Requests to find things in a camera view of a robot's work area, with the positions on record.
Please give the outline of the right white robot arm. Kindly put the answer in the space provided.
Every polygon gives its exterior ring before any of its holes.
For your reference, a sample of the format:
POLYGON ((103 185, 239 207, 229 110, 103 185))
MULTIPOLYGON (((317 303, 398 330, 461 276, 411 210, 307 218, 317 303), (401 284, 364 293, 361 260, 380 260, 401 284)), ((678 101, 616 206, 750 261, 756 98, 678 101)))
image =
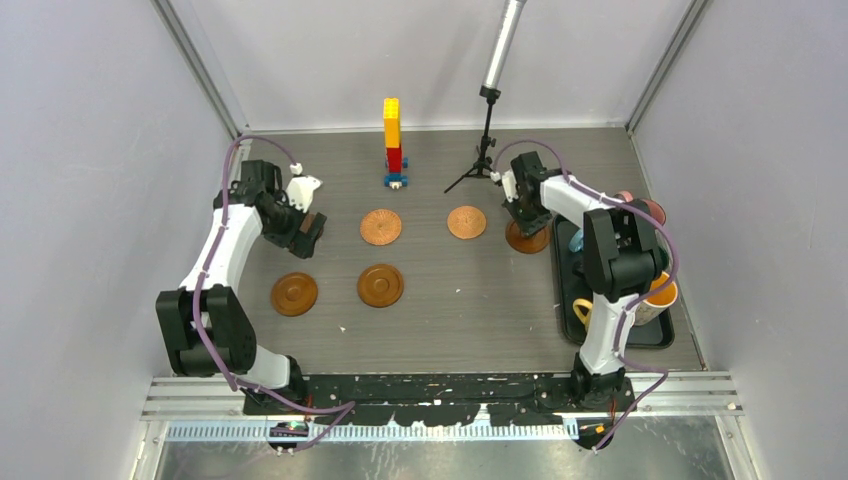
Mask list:
POLYGON ((575 356, 569 395, 596 410, 624 389, 624 345, 635 307, 664 270, 646 207, 599 192, 562 169, 543 166, 536 152, 515 157, 501 180, 503 203, 529 237, 559 215, 583 233, 582 272, 593 293, 586 339, 575 356))

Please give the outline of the woven orange coaster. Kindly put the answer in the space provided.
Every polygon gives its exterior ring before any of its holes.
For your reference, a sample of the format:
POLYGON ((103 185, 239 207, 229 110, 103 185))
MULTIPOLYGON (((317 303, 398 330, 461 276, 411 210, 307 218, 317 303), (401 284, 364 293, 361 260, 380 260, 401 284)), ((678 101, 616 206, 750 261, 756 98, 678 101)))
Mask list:
POLYGON ((461 240, 471 240, 483 234, 487 227, 485 214, 474 206, 459 206, 447 217, 449 232, 461 240))
POLYGON ((401 232, 400 216, 389 209, 373 210, 367 213, 360 222, 360 235, 370 245, 388 245, 397 240, 401 232))

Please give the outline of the black plastic tray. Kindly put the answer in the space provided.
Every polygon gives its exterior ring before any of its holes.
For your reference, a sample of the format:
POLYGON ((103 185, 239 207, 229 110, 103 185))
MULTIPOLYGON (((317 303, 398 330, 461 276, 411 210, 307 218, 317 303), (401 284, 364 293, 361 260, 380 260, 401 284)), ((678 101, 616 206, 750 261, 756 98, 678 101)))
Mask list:
MULTIPOLYGON (((582 268, 582 253, 572 252, 569 241, 578 228, 562 216, 552 223, 552 261, 554 266, 554 293, 559 306, 555 308, 561 333, 575 345, 582 345, 587 330, 573 311, 574 300, 591 300, 593 292, 585 281, 582 268)), ((628 348, 660 350, 669 347, 675 340, 675 331, 669 310, 655 316, 648 323, 634 325, 626 342, 628 348)))

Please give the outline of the dark walnut coaster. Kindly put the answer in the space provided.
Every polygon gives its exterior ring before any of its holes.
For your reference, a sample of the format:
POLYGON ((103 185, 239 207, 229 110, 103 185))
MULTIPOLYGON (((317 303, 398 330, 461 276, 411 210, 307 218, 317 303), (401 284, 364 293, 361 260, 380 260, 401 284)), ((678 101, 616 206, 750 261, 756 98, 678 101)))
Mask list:
POLYGON ((301 223, 299 231, 303 233, 308 233, 313 223, 315 222, 315 218, 315 215, 308 214, 301 223))

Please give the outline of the brown ringed coaster front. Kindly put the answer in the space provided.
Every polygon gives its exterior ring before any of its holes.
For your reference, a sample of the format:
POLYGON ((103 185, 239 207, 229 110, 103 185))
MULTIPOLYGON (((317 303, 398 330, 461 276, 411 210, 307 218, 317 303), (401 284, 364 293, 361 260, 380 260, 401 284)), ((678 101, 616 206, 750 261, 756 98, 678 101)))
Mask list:
POLYGON ((404 278, 393 265, 375 264, 367 267, 357 280, 360 300, 374 308, 395 304, 404 293, 404 278))

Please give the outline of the pink mug maroon inside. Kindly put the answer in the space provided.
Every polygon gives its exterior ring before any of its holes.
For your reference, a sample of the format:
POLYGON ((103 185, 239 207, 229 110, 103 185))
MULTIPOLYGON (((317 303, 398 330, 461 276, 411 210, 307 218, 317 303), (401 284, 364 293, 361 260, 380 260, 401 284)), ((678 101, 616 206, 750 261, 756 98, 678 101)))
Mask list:
POLYGON ((636 198, 630 191, 622 190, 614 195, 615 198, 624 202, 641 201, 649 210, 651 217, 659 224, 664 225, 667 221, 667 215, 663 207, 649 198, 636 198))

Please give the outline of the yellow mug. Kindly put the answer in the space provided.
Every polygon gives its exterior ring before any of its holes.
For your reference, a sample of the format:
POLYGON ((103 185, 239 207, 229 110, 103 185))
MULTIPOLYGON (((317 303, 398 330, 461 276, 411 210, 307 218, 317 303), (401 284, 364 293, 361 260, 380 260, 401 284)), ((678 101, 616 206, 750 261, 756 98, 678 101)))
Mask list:
POLYGON ((593 313, 593 302, 585 298, 577 298, 572 303, 572 310, 586 331, 589 330, 593 313))

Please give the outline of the brown ringed coaster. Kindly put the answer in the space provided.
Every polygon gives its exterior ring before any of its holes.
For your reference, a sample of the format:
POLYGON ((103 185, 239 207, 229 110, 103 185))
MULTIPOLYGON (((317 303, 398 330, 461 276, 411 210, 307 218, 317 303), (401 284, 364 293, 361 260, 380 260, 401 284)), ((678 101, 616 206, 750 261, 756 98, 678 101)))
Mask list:
POLYGON ((311 310, 317 297, 318 285, 314 278, 303 272, 293 272, 273 284, 270 303, 278 314, 295 317, 311 310))
POLYGON ((508 245, 523 254, 536 254, 543 251, 550 243, 551 228, 543 227, 535 234, 525 236, 515 220, 510 220, 505 228, 505 239, 508 245))
POLYGON ((367 267, 357 280, 360 300, 374 308, 395 304, 404 293, 404 278, 393 265, 375 264, 367 267))

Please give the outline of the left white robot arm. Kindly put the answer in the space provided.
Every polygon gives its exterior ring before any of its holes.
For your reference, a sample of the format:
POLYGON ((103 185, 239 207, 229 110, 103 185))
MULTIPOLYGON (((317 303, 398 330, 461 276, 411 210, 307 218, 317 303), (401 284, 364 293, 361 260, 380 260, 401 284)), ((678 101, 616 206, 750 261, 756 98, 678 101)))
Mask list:
POLYGON ((246 161, 226 178, 213 201, 213 224, 190 273, 158 294, 155 312, 172 371, 182 377, 225 376, 232 387, 268 389, 280 412, 298 412, 307 398, 300 366, 290 355, 259 345, 238 299, 254 243, 265 239, 300 259, 313 256, 326 216, 310 211, 322 181, 264 160, 246 161))

